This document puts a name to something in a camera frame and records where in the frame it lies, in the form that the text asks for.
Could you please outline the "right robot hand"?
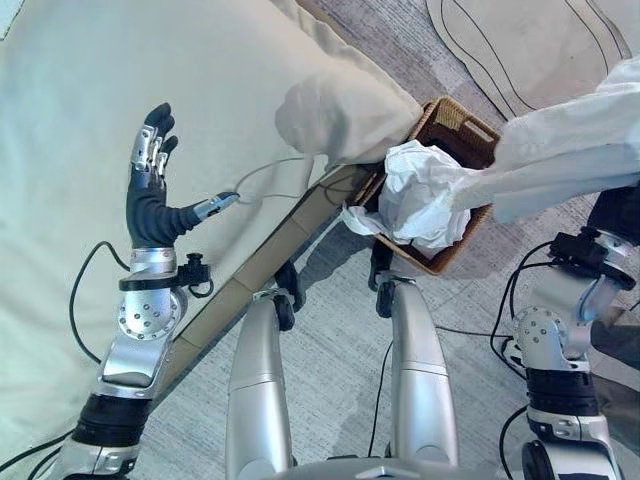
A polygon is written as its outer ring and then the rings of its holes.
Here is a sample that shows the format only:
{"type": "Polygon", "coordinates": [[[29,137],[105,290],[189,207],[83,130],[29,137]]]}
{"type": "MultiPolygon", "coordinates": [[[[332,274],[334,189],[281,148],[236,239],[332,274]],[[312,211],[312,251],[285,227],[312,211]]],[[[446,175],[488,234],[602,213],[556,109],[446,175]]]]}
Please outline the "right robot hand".
{"type": "Polygon", "coordinates": [[[639,241],[639,186],[602,192],[589,215],[587,225],[630,242],[639,241]]]}

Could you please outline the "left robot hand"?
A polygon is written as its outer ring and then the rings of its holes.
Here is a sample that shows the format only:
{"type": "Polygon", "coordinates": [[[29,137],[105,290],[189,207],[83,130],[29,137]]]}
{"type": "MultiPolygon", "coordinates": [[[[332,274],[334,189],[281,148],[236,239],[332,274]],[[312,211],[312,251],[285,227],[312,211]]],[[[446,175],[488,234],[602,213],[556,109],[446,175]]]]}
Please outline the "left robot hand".
{"type": "Polygon", "coordinates": [[[176,239],[240,199],[233,191],[182,208],[167,204],[166,167],[178,138],[165,102],[149,112],[136,133],[130,157],[125,217],[132,247],[171,248],[176,239]]]}

